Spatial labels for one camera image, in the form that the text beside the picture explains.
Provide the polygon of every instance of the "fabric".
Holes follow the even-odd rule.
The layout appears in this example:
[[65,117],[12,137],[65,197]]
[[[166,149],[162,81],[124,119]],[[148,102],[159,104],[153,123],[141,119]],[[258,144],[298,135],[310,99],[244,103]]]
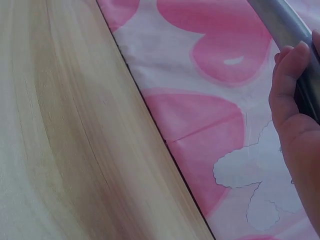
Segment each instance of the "fabric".
[[[318,0],[289,0],[311,29]],[[98,0],[217,240],[319,240],[271,120],[279,50],[246,0]]]

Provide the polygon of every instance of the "wooden board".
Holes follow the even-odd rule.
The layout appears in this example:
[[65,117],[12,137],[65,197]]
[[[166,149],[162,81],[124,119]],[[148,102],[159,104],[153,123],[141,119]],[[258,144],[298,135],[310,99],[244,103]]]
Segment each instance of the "wooden board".
[[93,0],[0,1],[0,239],[213,239]]

